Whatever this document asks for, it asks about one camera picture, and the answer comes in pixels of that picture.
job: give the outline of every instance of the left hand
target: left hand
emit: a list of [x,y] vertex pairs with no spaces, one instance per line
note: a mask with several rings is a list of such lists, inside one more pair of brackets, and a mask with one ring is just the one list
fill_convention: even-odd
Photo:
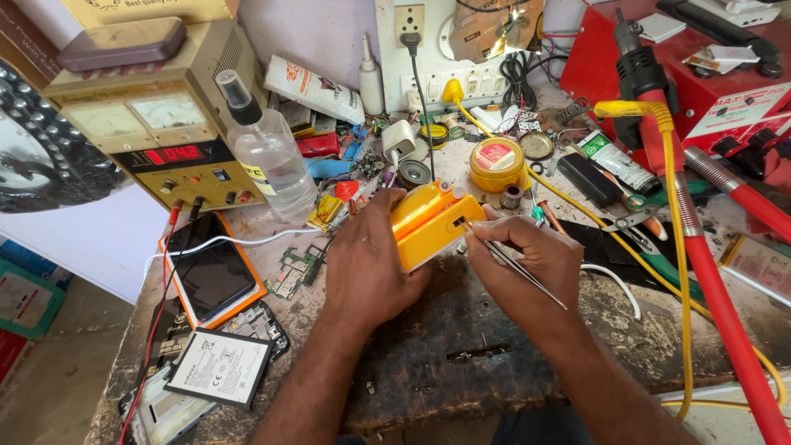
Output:
[[390,210],[406,191],[385,188],[335,235],[327,251],[327,300],[322,312],[366,336],[408,308],[426,288],[431,264],[408,274],[401,265]]

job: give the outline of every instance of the white cable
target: white cable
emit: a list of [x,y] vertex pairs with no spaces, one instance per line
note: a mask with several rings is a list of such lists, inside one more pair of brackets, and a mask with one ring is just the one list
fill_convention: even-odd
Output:
[[397,150],[391,151],[390,157],[393,160],[393,166],[395,168],[393,169],[393,177],[390,179],[390,185],[388,185],[389,188],[396,183],[396,175],[398,174],[398,151]]
[[[319,230],[319,229],[290,229],[290,230],[284,230],[283,232],[280,232],[279,234],[274,234],[274,235],[270,236],[269,238],[253,240],[253,241],[246,241],[246,240],[243,240],[243,239],[236,239],[236,238],[226,237],[225,235],[220,235],[218,237],[211,238],[209,241],[204,242],[203,244],[199,245],[198,247],[193,247],[192,249],[183,250],[181,252],[168,252],[168,256],[170,257],[171,255],[179,255],[179,254],[184,255],[184,254],[193,253],[195,251],[203,249],[207,245],[209,245],[209,244],[211,244],[211,243],[213,243],[215,241],[218,241],[218,240],[228,240],[228,241],[232,241],[232,242],[238,242],[239,244],[254,245],[254,244],[263,244],[265,242],[270,242],[270,241],[272,241],[272,240],[274,240],[276,238],[280,238],[282,235],[285,235],[285,234],[311,234],[313,232],[320,232],[320,231],[321,230]],[[146,260],[146,269],[143,270],[143,281],[145,281],[146,277],[148,276],[148,271],[149,271],[149,268],[151,267],[151,263],[153,263],[154,258],[159,258],[159,257],[164,257],[164,256],[165,255],[163,253],[155,253],[154,255],[148,257],[148,259]]]
[[626,297],[632,303],[632,307],[634,308],[634,317],[637,318],[638,320],[640,319],[641,314],[640,314],[640,305],[638,305],[638,301],[634,298],[634,295],[632,295],[632,293],[629,291],[629,288],[626,287],[626,283],[624,283],[623,280],[621,280],[612,270],[608,268],[603,268],[601,266],[597,266],[596,264],[583,264],[582,266],[580,266],[580,269],[593,269],[599,272],[604,272],[610,277],[612,277],[612,279],[614,279],[615,282],[618,283],[621,289],[623,289],[623,293],[626,294]]

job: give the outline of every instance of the solder wire spool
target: solder wire spool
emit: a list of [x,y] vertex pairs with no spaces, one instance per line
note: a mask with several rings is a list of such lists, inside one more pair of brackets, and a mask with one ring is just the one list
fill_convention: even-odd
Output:
[[[425,125],[420,127],[420,131],[418,131],[418,137],[425,141],[429,140],[429,132]],[[449,137],[450,132],[445,125],[431,124],[431,142],[433,143],[435,150],[440,150],[443,146],[445,146],[445,144],[448,143]]]
[[405,188],[409,192],[419,185],[430,182],[431,170],[422,162],[408,160],[399,164],[398,173],[395,175],[395,183],[399,187]]
[[503,207],[516,210],[524,196],[524,189],[519,184],[508,184],[502,190],[502,198],[500,198],[500,205]]

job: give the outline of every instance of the glue bottle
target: glue bottle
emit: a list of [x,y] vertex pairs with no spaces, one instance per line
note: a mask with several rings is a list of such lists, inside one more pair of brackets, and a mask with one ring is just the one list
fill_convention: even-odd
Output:
[[272,210],[282,219],[304,222],[319,193],[286,119],[261,109],[234,70],[214,79],[237,125],[228,130],[230,149]]
[[368,36],[362,34],[362,63],[357,69],[360,80],[360,97],[362,109],[369,116],[376,116],[384,112],[384,90],[382,89],[382,70],[371,56],[368,47]]

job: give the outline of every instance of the battery pack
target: battery pack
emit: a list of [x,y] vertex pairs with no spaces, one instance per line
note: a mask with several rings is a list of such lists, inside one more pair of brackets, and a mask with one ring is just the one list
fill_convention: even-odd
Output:
[[558,170],[599,208],[611,206],[623,196],[623,190],[619,186],[613,184],[579,153],[567,154],[560,158]]

